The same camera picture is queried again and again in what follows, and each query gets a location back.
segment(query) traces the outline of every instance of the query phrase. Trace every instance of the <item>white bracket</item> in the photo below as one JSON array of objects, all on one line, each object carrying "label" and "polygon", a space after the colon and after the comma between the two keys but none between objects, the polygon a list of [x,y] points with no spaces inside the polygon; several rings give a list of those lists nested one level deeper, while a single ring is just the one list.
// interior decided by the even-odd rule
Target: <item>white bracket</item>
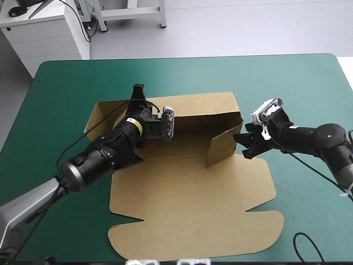
[{"label": "white bracket", "polygon": [[90,22],[91,16],[88,12],[85,0],[78,0],[79,6],[81,7],[82,10],[82,15],[81,15],[81,21],[82,22]]},{"label": "white bracket", "polygon": [[92,2],[101,31],[108,30],[105,25],[105,22],[108,20],[146,18],[155,16],[161,17],[161,26],[163,28],[167,26],[164,0],[159,0],[159,6],[157,7],[137,7],[137,0],[128,0],[127,8],[111,10],[103,10],[100,0],[92,0]]}]

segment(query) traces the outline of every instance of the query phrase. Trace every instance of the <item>white drawer cabinet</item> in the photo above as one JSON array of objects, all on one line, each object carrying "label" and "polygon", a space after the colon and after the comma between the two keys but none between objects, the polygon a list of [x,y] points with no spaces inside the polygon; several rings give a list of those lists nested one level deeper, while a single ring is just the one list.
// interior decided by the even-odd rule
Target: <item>white drawer cabinet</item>
[{"label": "white drawer cabinet", "polygon": [[[75,7],[73,0],[66,0]],[[85,41],[73,11],[60,1],[53,1],[31,20],[27,14],[10,18],[8,11],[16,1],[5,0],[0,12],[0,28],[32,77],[40,64],[52,60],[89,59],[89,43]]]},{"label": "white drawer cabinet", "polygon": [[2,28],[2,32],[11,44],[71,35],[70,28],[65,19],[8,26]]},{"label": "white drawer cabinet", "polygon": [[35,76],[39,66],[42,62],[46,61],[58,61],[58,60],[80,60],[81,55],[79,52],[71,52],[69,54],[59,54],[45,57],[38,57],[33,59],[22,60],[22,63],[27,68],[31,76]]}]

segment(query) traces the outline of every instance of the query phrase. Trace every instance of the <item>green table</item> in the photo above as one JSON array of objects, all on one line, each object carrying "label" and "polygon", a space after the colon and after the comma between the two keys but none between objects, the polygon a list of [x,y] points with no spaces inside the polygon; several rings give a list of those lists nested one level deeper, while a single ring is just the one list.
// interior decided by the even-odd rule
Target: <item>green table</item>
[{"label": "green table", "polygon": [[[52,177],[58,154],[82,134],[95,102],[129,98],[135,83],[145,84],[148,97],[233,90],[245,122],[264,100],[280,97],[297,125],[353,128],[353,93],[329,54],[46,62],[0,153],[0,203]],[[65,158],[88,142],[84,139]],[[290,156],[272,150],[261,157],[269,164],[277,197],[254,210],[282,212],[283,232],[265,251],[216,260],[297,261],[292,249],[297,231],[312,236],[326,260],[353,260],[352,203]],[[319,159],[300,157],[330,175]],[[107,231],[134,219],[109,211],[110,175],[57,203],[19,259],[121,261]],[[306,259],[318,260],[306,240],[298,242]]]}]

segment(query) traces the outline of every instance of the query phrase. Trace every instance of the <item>cardboard box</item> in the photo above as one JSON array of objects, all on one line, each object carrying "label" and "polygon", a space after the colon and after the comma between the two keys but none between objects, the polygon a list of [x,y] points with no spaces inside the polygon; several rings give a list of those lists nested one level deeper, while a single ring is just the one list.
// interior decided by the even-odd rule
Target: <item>cardboard box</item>
[{"label": "cardboard box", "polygon": [[[235,155],[233,134],[242,117],[233,92],[148,99],[175,109],[171,142],[147,140],[136,153],[143,162],[114,173],[110,210],[143,221],[113,226],[109,240],[128,259],[254,253],[279,237],[284,218],[277,211],[245,211],[276,196],[265,161]],[[93,126],[124,100],[98,102]],[[88,137],[110,130],[124,110]]]}]

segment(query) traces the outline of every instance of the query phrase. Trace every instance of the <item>yellow label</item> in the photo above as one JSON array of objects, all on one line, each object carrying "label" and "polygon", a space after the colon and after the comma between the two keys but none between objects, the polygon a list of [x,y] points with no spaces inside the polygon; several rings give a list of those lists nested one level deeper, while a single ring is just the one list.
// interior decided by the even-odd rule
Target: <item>yellow label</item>
[{"label": "yellow label", "polygon": [[136,125],[136,127],[138,128],[138,130],[140,131],[140,137],[143,133],[143,129],[142,129],[142,125],[141,123],[139,123],[137,120],[133,119],[133,118],[127,118],[126,121],[128,121],[129,123],[133,123]]}]

